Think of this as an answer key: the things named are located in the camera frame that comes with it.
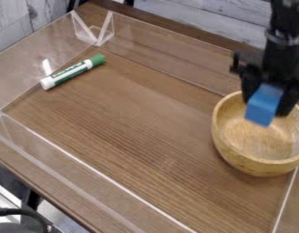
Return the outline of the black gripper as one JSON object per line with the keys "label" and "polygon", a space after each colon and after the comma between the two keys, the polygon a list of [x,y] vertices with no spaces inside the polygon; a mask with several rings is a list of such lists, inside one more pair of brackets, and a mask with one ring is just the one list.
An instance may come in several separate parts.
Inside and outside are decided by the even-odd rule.
{"label": "black gripper", "polygon": [[270,84],[283,90],[277,116],[286,117],[291,113],[299,101],[299,54],[236,51],[230,72],[239,76],[244,102],[260,84]]}

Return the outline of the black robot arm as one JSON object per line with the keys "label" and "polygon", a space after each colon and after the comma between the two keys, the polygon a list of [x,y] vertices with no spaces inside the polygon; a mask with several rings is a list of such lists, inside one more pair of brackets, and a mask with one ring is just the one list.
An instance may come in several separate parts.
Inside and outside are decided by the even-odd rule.
{"label": "black robot arm", "polygon": [[235,51],[230,72],[238,74],[244,103],[262,84],[283,91],[275,116],[286,117],[299,101],[299,0],[270,0],[266,47]]}

